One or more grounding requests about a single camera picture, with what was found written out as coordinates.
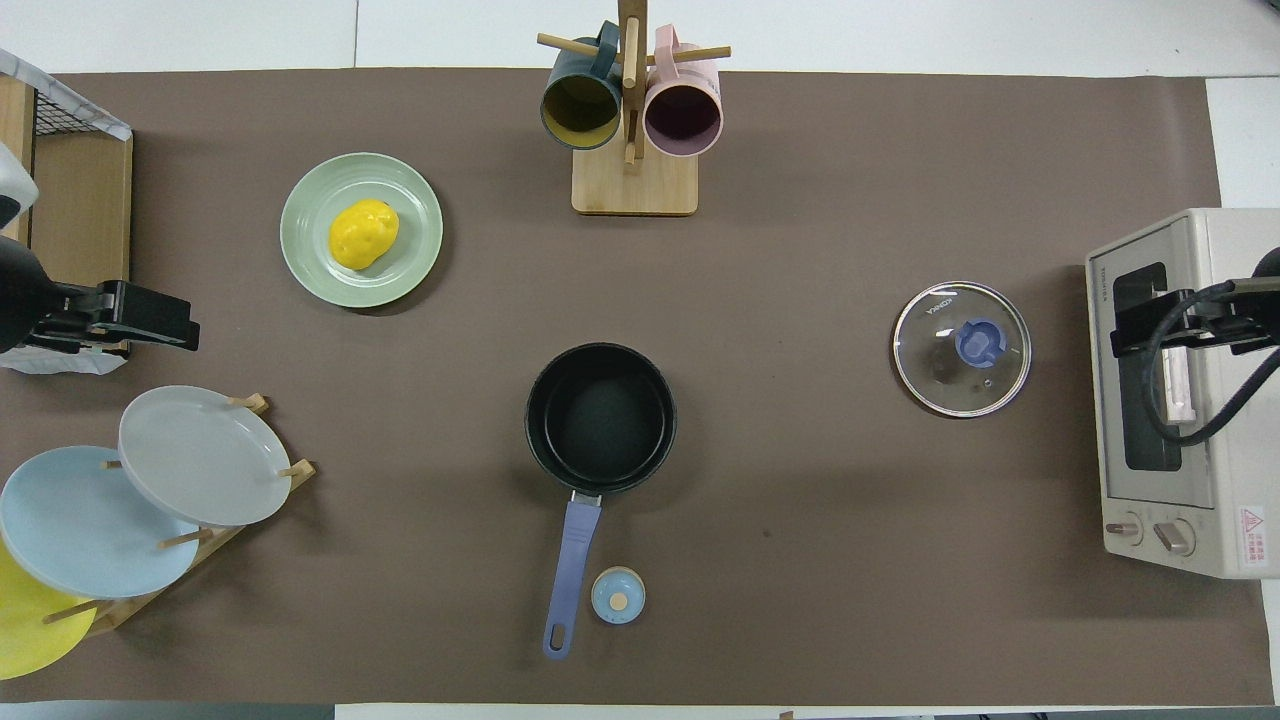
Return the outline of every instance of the white tabletop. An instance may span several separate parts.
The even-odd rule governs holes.
[[[0,0],[0,47],[51,73],[548,68],[554,50],[535,45],[538,32],[594,35],[613,8],[612,0]],[[1222,206],[1280,208],[1280,10],[1265,0],[654,0],[649,18],[676,22],[689,42],[732,45],[724,70],[1212,78]],[[1263,596],[1275,626],[1280,580],[1265,582]],[[1280,633],[1271,635],[1272,676],[1280,678]],[[593,715],[579,710],[344,706],[338,716]],[[611,716],[764,719],[780,710],[620,707]],[[974,708],[801,708],[797,715],[965,710]]]

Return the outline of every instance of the oven knob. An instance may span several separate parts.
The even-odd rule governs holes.
[[[1187,520],[1179,518],[1172,523],[1156,523],[1152,529],[1160,538],[1160,544],[1165,546],[1169,552],[1181,556],[1196,552],[1196,530]]]
[[[1120,536],[1129,544],[1142,544],[1142,519],[1133,512],[1125,512],[1120,523],[1107,523],[1103,529],[1108,536]]]

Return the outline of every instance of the brown table mat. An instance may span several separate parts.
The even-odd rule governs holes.
[[[1203,82],[727,73],[700,210],[637,219],[571,210],[540,70],[67,79],[137,129],[133,277],[192,301],[202,347],[0,374],[0,477],[114,445],[172,383],[269,395],[320,475],[4,700],[1271,702],[1257,583],[1100,538],[1083,258],[1217,205]],[[293,281],[278,224],[303,173],[360,150],[417,168],[447,229],[422,286],[357,313]],[[1033,334],[1029,384],[988,418],[895,379],[897,313],[947,279],[1005,292]],[[635,568],[644,615],[584,601],[553,662],[568,492],[522,411],[596,340],[662,368],[680,430],[605,500],[589,561]]]

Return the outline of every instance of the yellow lemon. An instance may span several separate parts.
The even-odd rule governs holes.
[[[399,215],[381,200],[361,200],[329,225],[329,252],[343,268],[364,270],[396,242]]]

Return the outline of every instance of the yellow plate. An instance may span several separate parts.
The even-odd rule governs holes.
[[[0,543],[0,680],[35,673],[70,652],[84,638],[97,611],[45,625],[45,615],[84,602],[27,574]]]

